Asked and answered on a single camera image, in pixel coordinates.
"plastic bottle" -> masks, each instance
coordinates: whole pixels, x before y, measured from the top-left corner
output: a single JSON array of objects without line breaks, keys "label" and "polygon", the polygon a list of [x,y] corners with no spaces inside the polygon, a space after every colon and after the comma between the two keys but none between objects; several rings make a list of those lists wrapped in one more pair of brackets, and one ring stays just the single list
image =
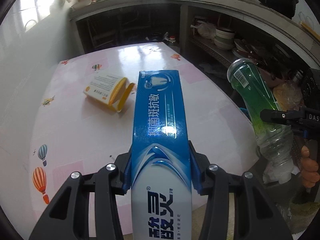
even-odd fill
[{"label": "plastic bottle", "polygon": [[293,133],[290,126],[263,122],[260,118],[263,109],[281,111],[272,92],[254,63],[247,58],[234,61],[228,68],[227,78],[247,106],[260,152],[272,162],[274,176],[280,184],[289,181],[293,169],[290,156]]},{"label": "plastic bottle", "polygon": [[180,54],[180,47],[179,47],[179,44],[176,42],[176,37],[175,37],[175,36],[170,36],[168,46],[169,46],[171,49],[173,49],[175,52],[177,52],[178,54]]}]

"blue striped hot air balloon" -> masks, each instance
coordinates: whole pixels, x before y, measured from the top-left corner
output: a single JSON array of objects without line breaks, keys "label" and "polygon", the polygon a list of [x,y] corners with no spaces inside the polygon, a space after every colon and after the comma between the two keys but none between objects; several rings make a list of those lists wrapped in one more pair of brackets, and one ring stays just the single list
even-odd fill
[{"label": "blue striped hot air balloon", "polygon": [[47,165],[47,161],[45,160],[45,156],[47,155],[48,147],[46,144],[43,144],[38,150],[38,157],[42,160],[43,166]]}]

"orange striped hot air balloon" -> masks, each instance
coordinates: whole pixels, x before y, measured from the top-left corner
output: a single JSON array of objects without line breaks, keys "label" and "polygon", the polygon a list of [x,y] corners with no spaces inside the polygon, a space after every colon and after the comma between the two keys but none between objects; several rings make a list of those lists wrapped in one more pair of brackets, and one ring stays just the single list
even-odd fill
[{"label": "orange striped hot air balloon", "polygon": [[42,193],[44,202],[46,204],[49,204],[49,197],[45,193],[45,187],[47,186],[47,176],[45,174],[45,171],[41,167],[37,167],[33,171],[32,181],[36,189]]}]

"pink and white tablecloth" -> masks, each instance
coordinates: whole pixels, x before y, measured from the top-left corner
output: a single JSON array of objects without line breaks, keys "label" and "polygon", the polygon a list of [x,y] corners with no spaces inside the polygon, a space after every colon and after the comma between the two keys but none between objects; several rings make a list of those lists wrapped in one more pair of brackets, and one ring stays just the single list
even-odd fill
[{"label": "pink and white tablecloth", "polygon": [[[130,95],[121,113],[87,100],[82,91],[92,75],[100,71],[95,65],[135,83],[142,70],[179,70],[188,138],[196,151],[206,154],[211,163],[227,172],[239,175],[257,160],[256,141],[249,120],[210,79],[164,43],[135,44],[85,54],[58,64],[39,106],[29,171],[37,219],[47,206],[44,195],[38,190],[41,184],[46,184],[45,193],[51,200],[73,171],[97,172],[130,148],[135,94]],[[37,167],[46,174],[46,181],[37,174],[38,189],[33,183]],[[90,236],[95,234],[93,200],[91,197]],[[193,191],[193,208],[205,202],[205,197]],[[131,233],[130,192],[117,196],[117,205],[123,233]]]}]

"stack of bowls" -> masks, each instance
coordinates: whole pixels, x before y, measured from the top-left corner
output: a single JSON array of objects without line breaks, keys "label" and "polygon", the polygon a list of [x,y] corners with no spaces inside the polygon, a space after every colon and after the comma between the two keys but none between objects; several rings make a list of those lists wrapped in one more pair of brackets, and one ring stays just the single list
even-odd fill
[{"label": "stack of bowls", "polygon": [[218,48],[224,50],[230,50],[233,48],[235,32],[226,28],[217,28],[216,36],[214,37],[214,44]]}]

